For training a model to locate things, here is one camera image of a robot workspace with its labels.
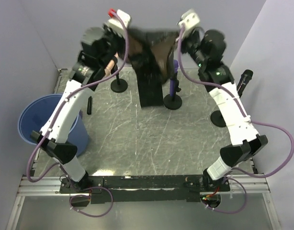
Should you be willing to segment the black trash bag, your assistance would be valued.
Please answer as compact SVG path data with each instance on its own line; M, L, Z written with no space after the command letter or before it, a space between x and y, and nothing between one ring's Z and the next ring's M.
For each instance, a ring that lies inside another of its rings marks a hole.
M174 73L174 50L178 29L131 27L128 60L136 73L140 106L162 106L165 84Z

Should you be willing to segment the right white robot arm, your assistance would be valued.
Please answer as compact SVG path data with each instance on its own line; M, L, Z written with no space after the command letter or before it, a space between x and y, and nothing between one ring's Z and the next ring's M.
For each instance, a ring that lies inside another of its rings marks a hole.
M235 80L223 61L226 48L224 35L218 30L208 30L202 40L195 28L189 36L181 28L178 54L187 53L198 66L198 84L203 84L214 99L228 128L231 144L221 148L218 159L204 170L203 185L208 191L215 190L220 180L235 166L255 156L267 143L246 113Z

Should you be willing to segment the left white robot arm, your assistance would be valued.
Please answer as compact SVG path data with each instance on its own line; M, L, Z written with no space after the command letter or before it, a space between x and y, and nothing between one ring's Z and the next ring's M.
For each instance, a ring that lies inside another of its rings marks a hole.
M40 131L31 133L37 147L61 166L78 193L86 191L90 181L76 156L77 146L68 141L69 131L98 84L118 74L119 71L113 72L108 67L116 65L119 51L128 51L127 29L92 27L83 35L81 47L78 61L52 115Z

